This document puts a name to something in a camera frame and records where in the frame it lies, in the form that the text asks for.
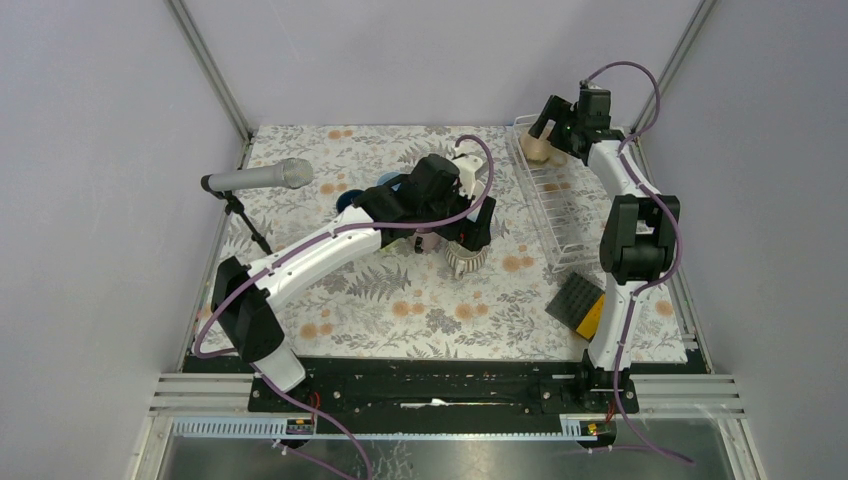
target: gray wall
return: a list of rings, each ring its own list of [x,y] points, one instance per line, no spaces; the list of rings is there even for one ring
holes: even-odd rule
[[[121,478],[239,142],[164,2],[0,12],[0,478]]]
[[[844,478],[848,3],[721,2],[645,145],[769,478]]]
[[[662,70],[698,0],[190,0],[248,120],[504,125],[614,60]],[[650,86],[601,79],[631,124]]]

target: wire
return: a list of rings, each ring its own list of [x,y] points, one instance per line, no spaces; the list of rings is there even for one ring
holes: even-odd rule
[[[641,287],[634,290],[633,295],[630,297],[630,303],[627,306],[627,314],[624,317],[624,328],[621,331],[621,338],[619,339],[619,342],[618,342],[618,349],[615,352],[615,364],[613,366],[612,391],[613,391],[613,397],[615,398],[616,407],[618,408],[618,411],[621,414],[622,420],[624,420],[624,423],[626,423],[627,426],[630,427],[630,429],[633,431],[633,433],[645,445],[644,446],[641,446],[641,445],[623,445],[623,446],[620,446],[620,447],[616,447],[616,450],[640,450],[640,451],[643,451],[647,448],[647,449],[650,449],[651,451],[659,453],[660,455],[662,455],[666,458],[670,458],[670,459],[675,460],[677,462],[680,462],[680,463],[682,463],[686,466],[694,467],[695,466],[695,460],[693,460],[690,457],[687,457],[686,455],[683,455],[682,453],[678,453],[678,452],[675,452],[673,450],[669,450],[667,448],[663,448],[663,447],[656,445],[655,443],[651,442],[647,438],[647,436],[645,436],[644,433],[642,433],[639,429],[636,428],[636,425],[633,424],[633,421],[630,419],[630,417],[627,416],[627,412],[625,412],[625,410],[624,410],[624,405],[621,402],[621,390],[619,390],[619,388],[618,388],[619,387],[619,382],[618,382],[619,378],[618,377],[621,373],[621,358],[624,355],[624,345],[625,345],[625,342],[627,341],[627,333],[630,331],[630,324],[633,321],[633,312],[636,310],[636,301],[639,297],[639,294],[641,294],[642,292],[644,292],[645,290],[647,290],[649,288],[653,288],[657,285],[660,285],[660,284],[664,283],[666,280],[668,280],[669,278],[671,278],[672,275],[677,273],[677,270],[680,268],[680,260],[681,260],[681,258],[683,258],[683,237],[680,235],[680,226],[677,224],[677,219],[674,218],[674,215],[671,213],[671,210],[669,210],[668,206],[659,198],[659,196],[656,193],[654,193],[653,190],[651,190],[650,188],[648,188],[646,185],[644,185],[642,183],[642,181],[636,175],[636,172],[630,166],[630,162],[627,160],[627,158],[625,158],[624,154],[622,153],[624,151],[624,147],[628,143],[632,142],[636,137],[638,137],[638,136],[642,135],[643,133],[647,132],[648,130],[650,130],[651,127],[653,127],[654,124],[657,122],[657,118],[659,118],[659,116],[660,116],[660,87],[657,84],[656,78],[654,78],[654,75],[651,74],[650,70],[648,70],[647,68],[645,68],[644,66],[642,66],[642,65],[640,65],[636,62],[621,61],[621,62],[613,62],[613,63],[610,63],[609,65],[606,65],[606,66],[600,68],[595,73],[589,75],[589,77],[586,78],[586,80],[584,80],[584,81],[590,82],[590,81],[592,81],[592,79],[594,79],[595,77],[600,75],[602,72],[604,72],[608,68],[612,68],[612,67],[616,67],[616,66],[620,66],[620,65],[637,68],[637,69],[641,70],[645,75],[648,76],[648,78],[651,80],[651,85],[653,85],[653,87],[654,87],[654,100],[655,100],[656,109],[654,110],[653,118],[651,118],[651,121],[648,122],[648,124],[645,125],[644,128],[642,128],[642,129],[640,129],[636,132],[631,133],[629,136],[625,137],[624,140],[622,140],[621,144],[618,146],[618,159],[619,159],[619,161],[621,161],[621,164],[624,167],[624,170],[627,172],[627,175],[630,177],[630,179],[633,180],[633,182],[639,187],[639,189],[645,195],[650,197],[651,200],[653,200],[654,203],[657,204],[657,206],[660,208],[660,210],[662,210],[663,214],[668,218],[669,222],[671,223],[671,227],[674,230],[674,242],[675,242],[676,247],[677,247],[677,253],[674,256],[674,262],[672,263],[671,268],[669,268],[669,270],[665,273],[665,275],[654,280],[653,282],[648,282],[645,285],[642,285]]]
[[[492,157],[492,151],[489,149],[488,145],[486,145],[486,143],[483,140],[480,139],[480,137],[478,137],[476,135],[462,135],[461,137],[456,139],[455,146],[459,146],[459,144],[462,143],[464,140],[471,140],[471,141],[476,142],[478,145],[480,145],[480,147],[483,149],[483,152],[486,154],[486,162],[489,165],[489,178],[486,179],[486,187],[483,189],[483,193],[480,194],[480,196],[471,204],[471,206],[469,206],[468,208],[466,208],[462,212],[457,213],[456,215],[454,215],[452,217],[448,217],[448,218],[445,218],[443,220],[437,220],[437,221],[434,221],[434,222],[424,222],[424,223],[397,223],[397,222],[353,223],[353,224],[350,224],[350,225],[340,226],[339,228],[335,229],[335,233],[339,234],[339,233],[344,233],[344,232],[347,232],[347,231],[350,231],[350,230],[357,230],[357,229],[360,229],[360,228],[403,228],[403,229],[410,229],[410,230],[411,229],[421,229],[421,228],[438,228],[438,227],[443,227],[445,225],[459,221],[459,220],[467,217],[468,215],[470,215],[474,210],[476,210],[478,207],[480,207],[483,204],[483,201],[486,199],[486,197],[489,195],[489,191],[492,189],[492,184],[494,183],[494,179],[495,179],[495,160]],[[314,246],[315,244],[324,241],[327,238],[331,238],[332,236],[333,235],[330,232],[324,232],[321,235],[310,238],[309,240],[303,242],[302,244],[292,248],[291,250],[289,250],[288,252],[283,254],[279,259],[275,260],[271,264],[271,268],[272,269],[279,268],[281,265],[283,265],[287,261],[291,260],[296,255],[302,253],[306,249]],[[229,307],[230,304],[233,303],[233,301],[236,298],[238,298],[238,296],[241,295],[245,290],[250,288],[250,286],[252,286],[256,282],[258,282],[259,280],[264,278],[269,273],[271,273],[271,270],[269,270],[267,268],[262,269],[256,275],[250,277],[247,281],[245,281],[244,283],[239,285],[239,287],[236,288],[233,291],[233,293],[231,293],[226,299],[224,299],[223,302],[221,302],[220,305],[218,305],[218,308],[215,309],[215,311],[212,313],[212,316],[209,317],[209,320],[206,321],[206,323],[203,325],[203,327],[200,329],[200,331],[197,333],[197,336],[195,337],[194,355],[197,358],[208,359],[208,358],[213,358],[213,357],[217,357],[219,355],[224,355],[226,353],[232,353],[232,352],[236,351],[235,348],[225,348],[225,349],[221,349],[221,350],[216,350],[214,352],[201,352],[200,346],[203,343],[203,341],[206,339],[206,335],[209,334],[209,330],[212,328],[212,325],[214,325],[215,322],[218,321],[218,318],[220,318],[221,314],[227,309],[227,307]]]
[[[424,222],[424,223],[392,223],[392,222],[354,223],[354,224],[350,224],[350,225],[340,226],[339,228],[335,229],[335,233],[338,234],[338,233],[343,233],[343,232],[347,232],[347,231],[350,231],[350,230],[357,230],[357,229],[360,229],[360,228],[403,228],[403,229],[410,229],[410,230],[411,229],[421,229],[421,228],[438,228],[438,227],[442,227],[442,226],[451,224],[453,222],[462,220],[463,218],[470,215],[474,210],[476,210],[478,207],[480,207],[483,204],[483,201],[486,199],[486,197],[489,195],[489,191],[492,189],[492,184],[494,183],[494,179],[495,179],[495,160],[494,160],[494,157],[492,157],[492,151],[489,149],[488,145],[486,145],[486,142],[484,142],[480,137],[478,137],[476,135],[462,135],[461,137],[456,139],[456,143],[455,143],[454,146],[458,147],[459,144],[462,143],[465,140],[471,140],[473,142],[476,142],[478,145],[480,145],[480,148],[482,148],[483,152],[486,154],[486,163],[489,166],[489,176],[486,179],[486,186],[485,186],[485,188],[483,188],[483,192],[471,204],[471,206],[469,206],[467,209],[465,209],[462,212],[460,212],[456,215],[453,215],[451,217],[445,218],[443,220],[433,221],[433,222]],[[297,247],[292,248],[290,251],[283,254],[279,259],[275,260],[271,264],[271,268],[272,269],[279,268],[281,265],[283,265],[284,263],[286,263],[287,261],[292,259],[294,256],[302,253],[306,249],[314,246],[315,244],[323,241],[326,238],[333,238],[333,234],[331,234],[330,232],[324,232],[321,235],[318,235],[318,236],[315,236],[313,238],[310,238],[309,240],[306,240],[302,244],[298,245]],[[206,359],[206,358],[217,357],[217,356],[223,355],[225,353],[231,353],[231,352],[236,351],[235,348],[224,348],[224,349],[221,349],[221,350],[216,350],[214,352],[201,352],[200,346],[203,344],[203,340],[206,338],[206,335],[209,333],[209,330],[212,328],[212,325],[214,325],[215,322],[218,321],[218,318],[220,318],[221,314],[227,309],[227,307],[231,303],[233,303],[233,301],[236,298],[238,298],[239,295],[244,293],[245,290],[250,288],[250,286],[254,285],[256,282],[258,282],[260,279],[264,278],[265,276],[267,276],[270,273],[271,273],[271,270],[269,270],[267,268],[260,270],[256,275],[250,277],[247,281],[245,281],[244,283],[239,285],[238,288],[233,290],[233,292],[229,296],[227,296],[227,298],[225,298],[224,301],[221,302],[220,305],[218,305],[218,308],[215,309],[215,311],[212,313],[212,316],[209,317],[209,320],[206,321],[206,323],[203,325],[203,327],[198,332],[197,337],[195,338],[195,341],[194,341],[194,354],[195,354],[195,356],[197,356],[198,358]],[[252,363],[250,365],[253,367],[254,370],[256,370],[258,373],[262,374],[262,371],[259,368],[257,368],[256,365],[254,365]],[[336,420],[335,418],[333,418],[329,414],[324,413],[321,410],[318,410],[317,408],[312,408],[309,405],[306,405],[305,403],[301,403],[301,402],[295,400],[291,396],[287,395],[280,387],[278,387],[276,384],[274,384],[274,382],[271,381],[271,379],[268,378],[267,376],[265,376],[264,374],[262,375],[262,379],[265,381],[265,383],[268,385],[268,387],[270,387],[271,390],[274,391],[274,393],[276,393],[277,395],[280,396],[280,398],[286,400],[287,402],[291,403],[292,405],[294,405],[298,408],[301,408],[303,410],[306,410],[307,412],[311,412],[314,415],[318,415],[319,417],[326,419],[327,421],[329,421],[330,423],[335,425],[336,428],[338,428],[342,433],[347,435],[347,437],[350,438],[350,440],[353,442],[356,449],[359,450],[359,454],[362,456],[362,459],[365,461],[365,467],[368,470],[368,479],[370,480],[372,478],[372,476],[373,476],[373,466],[371,465],[371,460],[368,458],[368,454],[365,453],[365,449],[362,447],[362,444],[359,443],[359,441],[356,439],[356,437],[354,437],[354,435],[347,428],[345,428],[344,425],[341,424],[341,422],[339,422],[338,420]],[[302,458],[310,460],[313,463],[320,465],[320,466],[326,468],[327,470],[329,470],[329,471],[331,471],[331,472],[333,472],[333,473],[335,473],[339,476],[342,476],[342,477],[347,478],[347,479],[354,479],[354,477],[351,477],[351,476],[341,472],[340,470],[338,470],[335,467],[327,464],[326,462],[319,460],[315,457],[312,457],[310,455],[307,455],[303,452],[297,452],[297,453],[295,453],[295,455],[298,455]]]

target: flower pattern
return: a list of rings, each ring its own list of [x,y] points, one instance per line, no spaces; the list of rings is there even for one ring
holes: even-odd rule
[[[409,172],[430,153],[447,155],[463,134],[482,138],[495,156],[492,196],[498,203],[486,264],[456,280],[444,258],[444,243],[419,255],[404,240],[350,262],[293,299],[281,314],[286,341],[297,354],[580,360],[586,341],[545,313],[545,307],[569,272],[600,286],[605,277],[597,263],[557,273],[547,266],[513,170],[507,127],[263,126],[247,168],[298,157],[312,164],[315,180],[298,190],[242,190],[238,196],[257,228],[281,250],[335,217],[342,192],[373,186],[386,172]],[[579,179],[569,182],[557,187],[579,191]],[[596,216],[606,218],[609,203],[593,204],[600,209]],[[233,255],[242,263],[264,256],[237,217],[229,219],[219,258]],[[667,289],[643,295],[633,357],[685,361]],[[211,314],[209,302],[198,314],[200,321]],[[215,325],[203,350],[230,346]]]

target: dish rack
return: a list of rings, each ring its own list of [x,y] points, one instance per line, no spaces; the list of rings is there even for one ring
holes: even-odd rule
[[[519,138],[538,115],[515,119],[510,139],[513,168],[553,272],[598,263],[610,201],[601,181],[579,159],[562,152],[543,164],[527,162]]]

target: microphone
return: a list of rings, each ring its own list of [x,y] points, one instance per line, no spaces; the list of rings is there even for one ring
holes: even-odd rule
[[[269,167],[206,175],[200,179],[200,186],[209,193],[267,187],[294,190],[309,185],[312,179],[312,165],[309,162],[300,158],[286,158]]]

